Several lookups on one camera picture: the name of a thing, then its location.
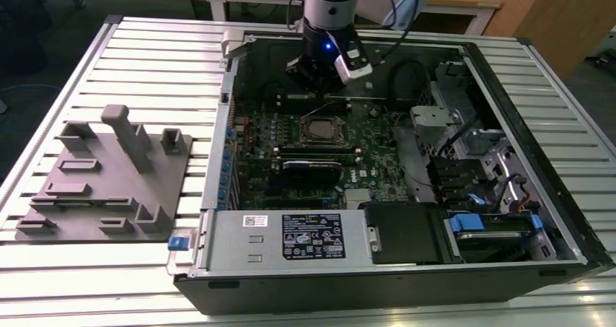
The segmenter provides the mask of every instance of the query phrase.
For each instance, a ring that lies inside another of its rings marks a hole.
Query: cpu socket
[[[300,145],[302,147],[342,147],[344,121],[336,117],[313,116],[300,119]]]

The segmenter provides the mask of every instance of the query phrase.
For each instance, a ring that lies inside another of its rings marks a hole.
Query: blue latch
[[[485,201],[473,193],[466,194],[478,206],[485,206]]]
[[[478,214],[457,214],[449,219],[449,225],[453,232],[484,231],[481,218]]]
[[[538,215],[532,214],[530,221],[532,221],[532,226],[534,227],[534,230],[538,231],[542,228],[542,222],[541,222],[541,218],[538,217]]]
[[[188,251],[190,237],[169,237],[166,249],[169,251]]]

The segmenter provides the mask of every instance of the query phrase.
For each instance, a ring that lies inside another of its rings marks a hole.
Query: aluminum extrusion table
[[[196,227],[213,116],[222,81],[220,41],[228,28],[284,31],[282,25],[112,17],[0,189],[0,241],[14,239],[50,171],[65,121],[98,121],[108,103],[132,109],[148,131],[178,127],[196,138],[181,187],[176,229]],[[394,36],[394,32],[369,35]],[[616,149],[534,48],[513,38],[410,34],[477,44],[517,110],[616,260]],[[110,131],[94,123],[96,131]],[[189,263],[189,253],[174,262]],[[612,326],[616,271],[545,287],[505,303],[292,315],[208,317],[176,290],[166,245],[0,246],[0,325],[124,326],[226,323],[232,326]]]

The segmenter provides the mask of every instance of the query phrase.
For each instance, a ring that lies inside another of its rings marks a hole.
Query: power supply label
[[[345,258],[340,214],[282,215],[282,256],[286,260]]]

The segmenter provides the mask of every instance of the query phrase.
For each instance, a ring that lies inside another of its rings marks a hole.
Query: white sticker
[[[477,3],[477,6],[478,7],[493,7],[493,8],[498,8],[500,7],[500,4],[492,4],[489,2],[480,2]]]
[[[244,227],[266,227],[268,216],[266,215],[244,215]]]

